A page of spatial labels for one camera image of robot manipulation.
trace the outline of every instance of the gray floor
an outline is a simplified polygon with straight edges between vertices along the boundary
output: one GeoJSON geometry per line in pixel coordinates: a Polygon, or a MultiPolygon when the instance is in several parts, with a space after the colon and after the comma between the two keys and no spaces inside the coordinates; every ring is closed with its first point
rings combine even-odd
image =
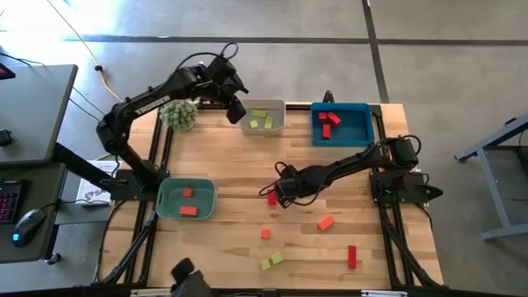
{"type": "MultiPolygon", "coordinates": [[[[39,2],[30,11],[16,1],[5,3],[7,9],[0,16],[0,30],[7,31],[0,34],[2,50],[47,64],[77,64],[76,87],[109,110],[115,101],[92,70],[82,44],[57,41],[71,31],[47,3],[39,2]]],[[[367,37],[360,0],[54,3],[84,34],[367,37]]],[[[379,38],[528,38],[526,1],[370,3],[379,38]]],[[[222,46],[89,45],[110,73],[109,84],[122,97],[160,83],[184,56],[197,50],[219,51],[222,46]]],[[[404,104],[410,130],[424,143],[421,168],[431,174],[431,184],[445,190],[430,208],[445,283],[464,290],[528,295],[528,236],[493,243],[480,240],[479,232],[498,227],[498,218],[479,164],[469,160],[459,165],[453,159],[461,149],[528,110],[528,47],[383,45],[379,51],[389,99],[404,104]]],[[[242,44],[233,63],[251,91],[246,97],[320,101],[324,91],[331,89],[338,101],[380,101],[368,45],[242,44]]],[[[76,94],[73,99],[90,108],[76,94]]],[[[96,158],[104,150],[94,128],[92,118],[69,106],[60,141],[85,158],[96,158]]],[[[88,284],[101,229],[102,224],[61,228],[56,249],[65,260],[55,266],[42,262],[2,265],[0,291],[88,284]],[[32,282],[20,281],[22,275],[32,282]]]]}

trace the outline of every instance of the wooden tabletop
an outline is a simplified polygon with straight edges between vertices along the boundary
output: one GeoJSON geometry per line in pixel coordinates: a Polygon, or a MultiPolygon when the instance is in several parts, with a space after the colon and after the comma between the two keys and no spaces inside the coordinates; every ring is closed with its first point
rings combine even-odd
{"type": "MultiPolygon", "coordinates": [[[[387,136],[407,134],[403,106],[382,105],[387,136]]],[[[200,111],[196,126],[174,134],[168,169],[174,177],[208,177],[218,200],[210,219],[160,219],[148,286],[170,286],[170,270],[189,257],[214,288],[384,289],[389,276],[380,216],[371,202],[370,170],[335,181],[310,206],[268,206],[258,191],[277,179],[275,162],[297,168],[327,164],[354,154],[351,148],[313,147],[309,113],[287,111],[282,136],[248,136],[225,111],[200,111]],[[336,223],[321,232],[317,222],[336,223]],[[260,238],[271,230],[269,240],[260,238]],[[347,268],[347,246],[357,246],[357,268],[347,268]],[[281,252],[285,260],[261,271],[259,260],[281,252]]],[[[131,146],[146,158],[155,114],[134,122],[131,146]]],[[[123,205],[111,222],[101,275],[107,275],[130,245],[138,203],[123,205]]],[[[409,249],[435,281],[442,282],[428,218],[415,205],[402,205],[409,249]]],[[[139,253],[136,277],[143,257],[139,253]]],[[[398,253],[400,280],[403,270],[398,253]]]]}

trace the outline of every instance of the wooden block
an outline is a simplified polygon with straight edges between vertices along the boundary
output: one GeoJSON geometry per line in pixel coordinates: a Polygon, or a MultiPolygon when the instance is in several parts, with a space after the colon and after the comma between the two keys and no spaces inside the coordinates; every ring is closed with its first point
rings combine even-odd
{"type": "Polygon", "coordinates": [[[266,123],[264,123],[264,129],[271,129],[273,127],[273,118],[270,116],[266,117],[266,123]]]}
{"type": "Polygon", "coordinates": [[[270,239],[270,236],[271,236],[271,231],[270,229],[262,229],[261,230],[261,238],[263,239],[270,239]]]}
{"type": "Polygon", "coordinates": [[[186,198],[192,198],[192,189],[190,187],[183,189],[183,196],[186,198]]]}
{"type": "Polygon", "coordinates": [[[337,116],[333,112],[328,112],[328,119],[330,120],[330,122],[334,126],[337,126],[337,125],[339,125],[341,123],[341,119],[339,118],[339,116],[337,116]]]}
{"type": "Polygon", "coordinates": [[[356,269],[356,246],[348,246],[348,268],[356,269]]]}
{"type": "Polygon", "coordinates": [[[262,259],[261,260],[261,269],[262,270],[267,270],[267,269],[270,269],[270,268],[271,268],[270,260],[262,259]]]}
{"type": "Polygon", "coordinates": [[[330,125],[325,124],[323,125],[323,138],[324,139],[330,139],[330,125]]]}
{"type": "Polygon", "coordinates": [[[270,194],[267,195],[267,204],[277,205],[277,197],[275,191],[271,191],[270,194]]]}
{"type": "Polygon", "coordinates": [[[191,215],[196,216],[198,209],[194,206],[180,206],[180,215],[191,215]]]}
{"type": "Polygon", "coordinates": [[[284,257],[282,256],[280,252],[278,252],[276,254],[273,254],[273,256],[271,256],[271,261],[273,262],[273,264],[279,264],[284,261],[284,257]]]}
{"type": "Polygon", "coordinates": [[[251,114],[252,116],[257,116],[257,117],[266,117],[266,111],[252,110],[251,114]]]}
{"type": "Polygon", "coordinates": [[[324,231],[326,228],[330,227],[334,222],[335,220],[333,219],[333,217],[329,215],[328,217],[320,221],[318,226],[322,231],[324,231]]]}

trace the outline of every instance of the green broccoli toy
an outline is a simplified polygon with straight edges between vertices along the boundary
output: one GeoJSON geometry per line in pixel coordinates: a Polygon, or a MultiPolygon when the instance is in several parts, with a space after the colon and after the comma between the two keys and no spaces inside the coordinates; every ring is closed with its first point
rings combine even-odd
{"type": "Polygon", "coordinates": [[[169,102],[161,107],[159,118],[175,131],[188,131],[196,122],[198,110],[188,100],[169,102]]]}

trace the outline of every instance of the paper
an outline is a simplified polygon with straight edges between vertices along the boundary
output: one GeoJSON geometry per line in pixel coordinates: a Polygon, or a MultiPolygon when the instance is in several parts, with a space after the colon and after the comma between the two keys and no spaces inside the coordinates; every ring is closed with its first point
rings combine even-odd
{"type": "MultiPolygon", "coordinates": [[[[116,161],[88,161],[91,165],[101,169],[102,171],[112,174],[114,169],[116,169],[116,161]]],[[[123,165],[123,161],[119,161],[119,166],[123,165]]],[[[102,190],[98,186],[94,186],[89,181],[81,179],[79,184],[79,191],[77,192],[77,199],[75,201],[76,205],[107,205],[110,204],[110,193],[102,190]]]]}

